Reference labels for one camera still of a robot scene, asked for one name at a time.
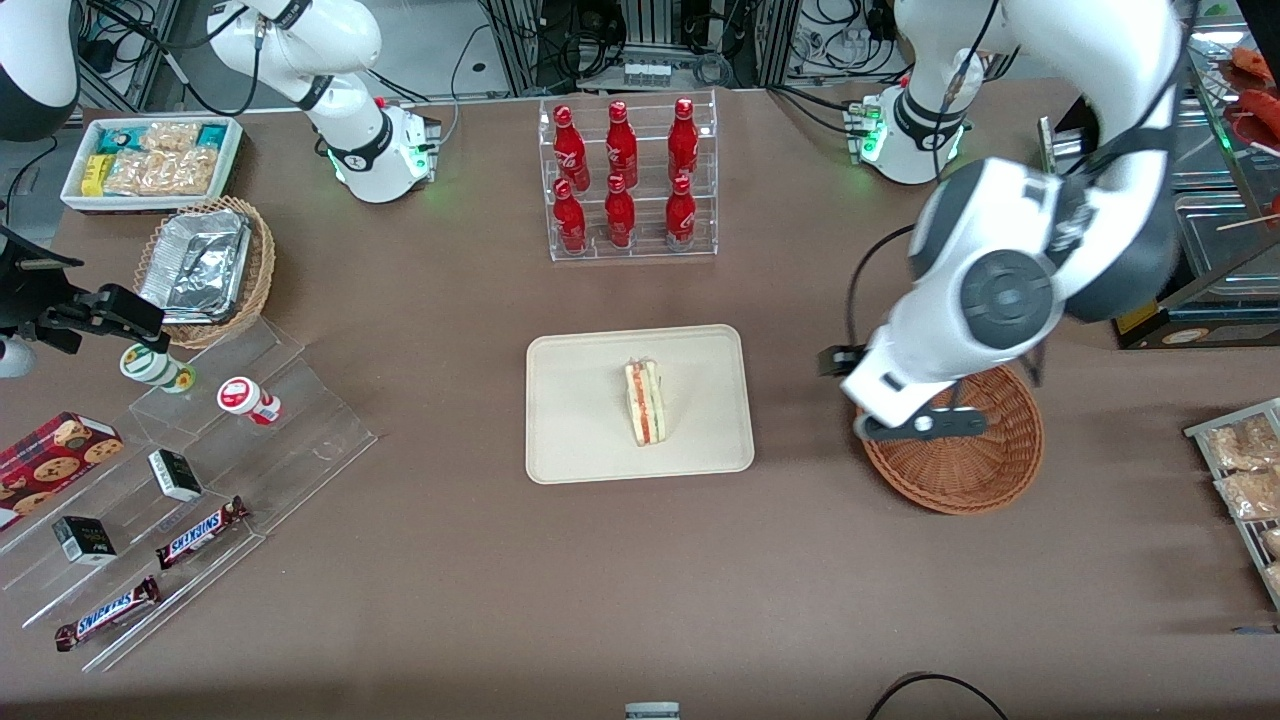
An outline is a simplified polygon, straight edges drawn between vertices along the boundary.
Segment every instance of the white container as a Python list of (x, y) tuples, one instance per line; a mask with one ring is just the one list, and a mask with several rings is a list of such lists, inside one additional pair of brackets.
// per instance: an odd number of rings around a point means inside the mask
[[(200, 123), (205, 126), (227, 126), (227, 135), (223, 145), (218, 150), (218, 164), (214, 165), (214, 178), (209, 183), (209, 191), (204, 195), (160, 195), (150, 197), (123, 197), (102, 196), (91, 197), (81, 195), (81, 181), (84, 179), (84, 165), (90, 155), (97, 150), (99, 141), (104, 132), (122, 128), (136, 128), (154, 122), (165, 123)], [(236, 163), (236, 151), (239, 149), (243, 131), (241, 124), (233, 118), (218, 118), (214, 115), (156, 115), (134, 118), (113, 118), (109, 120), (93, 120), (84, 128), (84, 137), (81, 138), (79, 150), (76, 151), (76, 160), (72, 163), (67, 181), (63, 183), (63, 202), (86, 214), (97, 213), (150, 213), (175, 210), (198, 202), (207, 202), (223, 196), (227, 182), (232, 177), (232, 167)]]
[(232, 378), (218, 389), (218, 406), (232, 415), (244, 415), (259, 425), (280, 419), (280, 398), (248, 378)]
[[(667, 439), (636, 446), (623, 366), (662, 375)], [(525, 471), (541, 484), (739, 473), (755, 460), (742, 340), (728, 325), (549, 336), (525, 360)]]

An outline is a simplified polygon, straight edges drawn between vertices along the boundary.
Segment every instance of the red bottle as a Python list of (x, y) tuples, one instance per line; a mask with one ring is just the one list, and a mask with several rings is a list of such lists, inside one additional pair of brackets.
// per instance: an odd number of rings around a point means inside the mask
[(614, 173), (609, 176), (609, 196), (604, 199), (604, 214), (609, 217), (609, 242), (614, 247), (631, 247), (636, 229), (636, 204), (627, 192), (626, 179)]
[(640, 156), (636, 151), (636, 131), (627, 122), (627, 104), (621, 100), (609, 102), (609, 135), (604, 138), (609, 151), (609, 173), (617, 173), (627, 187), (640, 182)]
[(556, 204), (552, 205), (552, 214), (556, 215), (556, 229), (561, 236), (561, 245), (570, 255), (586, 252), (586, 215), (582, 214), (582, 205), (573, 197), (573, 186), (564, 178), (556, 178)]
[(568, 105), (557, 105), (552, 115), (556, 118), (556, 163), (561, 177), (573, 183), (577, 192), (586, 192), (591, 186), (591, 173), (586, 169), (586, 143), (573, 127), (573, 111)]
[(698, 204), (689, 195), (689, 176), (676, 177), (671, 187), (672, 193), (667, 199), (667, 246), (682, 252), (694, 242), (694, 213), (698, 211)]
[(694, 101), (676, 100), (676, 122), (667, 136), (667, 174), (671, 182), (681, 174), (694, 177), (698, 169), (698, 126), (694, 124)]

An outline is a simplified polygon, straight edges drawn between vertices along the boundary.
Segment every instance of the beige tray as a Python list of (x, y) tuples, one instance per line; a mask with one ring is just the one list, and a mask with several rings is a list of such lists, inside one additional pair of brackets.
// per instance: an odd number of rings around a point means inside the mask
[[(622, 368), (662, 373), (669, 433), (637, 447)], [(535, 483), (739, 473), (755, 459), (742, 340), (728, 325), (548, 336), (526, 356), (525, 470)]]

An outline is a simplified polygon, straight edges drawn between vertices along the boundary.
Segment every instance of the table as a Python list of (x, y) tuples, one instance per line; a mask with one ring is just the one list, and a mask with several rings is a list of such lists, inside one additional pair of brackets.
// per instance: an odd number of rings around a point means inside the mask
[[(865, 88), (841, 88), (860, 97)], [(966, 158), (1032, 159), (1074, 92), (1001, 81)], [(860, 717), (913, 670), (965, 678), (1014, 717), (1275, 717), (1266, 596), (1180, 429), (1277, 395), (1268, 351), (1124, 354), (1064, 323), (1037, 391), (1048, 434), (1012, 507), (945, 518), (867, 464), (814, 355), (849, 273), (929, 188), (851, 168), (838, 136), (722, 92), (721, 255), (553, 266), (536, 102), (466, 105), (439, 182), (361, 205), (301, 114), (246, 115), (237, 193), (271, 224), (266, 314), (383, 434), (115, 670), (81, 675), (0, 609), (6, 717)], [(448, 119), (448, 110), (443, 113)], [(68, 213), (82, 284), (132, 277), (155, 218)], [(906, 291), (877, 258), (859, 319)], [(524, 474), (524, 357), (543, 334), (728, 323), (756, 442), (736, 475), (543, 487)], [(41, 351), (3, 387), (0, 437), (61, 409), (113, 418), (141, 388), (123, 345)], [(979, 715), (915, 687), (882, 717)]]

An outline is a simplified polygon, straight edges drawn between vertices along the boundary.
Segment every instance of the wicker basket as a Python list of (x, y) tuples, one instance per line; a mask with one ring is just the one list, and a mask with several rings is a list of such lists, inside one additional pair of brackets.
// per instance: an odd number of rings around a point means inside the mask
[[(897, 492), (948, 515), (975, 515), (1014, 502), (1044, 455), (1044, 425), (1030, 391), (1007, 366), (965, 378), (961, 405), (987, 416), (975, 437), (863, 441), (872, 465)], [(933, 405), (946, 405), (951, 391)]]
[[(212, 345), (216, 340), (228, 336), (248, 324), (266, 305), (266, 296), (271, 291), (271, 273), (275, 270), (275, 240), (271, 237), (271, 228), (266, 227), (262, 215), (252, 205), (236, 197), (219, 197), (212, 202), (202, 202), (183, 208), (178, 213), (186, 215), (198, 215), (218, 210), (236, 210), (253, 222), (253, 236), (250, 241), (250, 256), (244, 261), (244, 278), (241, 281), (239, 307), (230, 320), (220, 325), (165, 325), (165, 332), (179, 347), (201, 350)], [(133, 272), (133, 291), (142, 288), (142, 281), (147, 277), (147, 268), (151, 266), (151, 252), (155, 251), (156, 240), (160, 237), (160, 227), (151, 233), (151, 242), (142, 251), (142, 260), (138, 269)]]

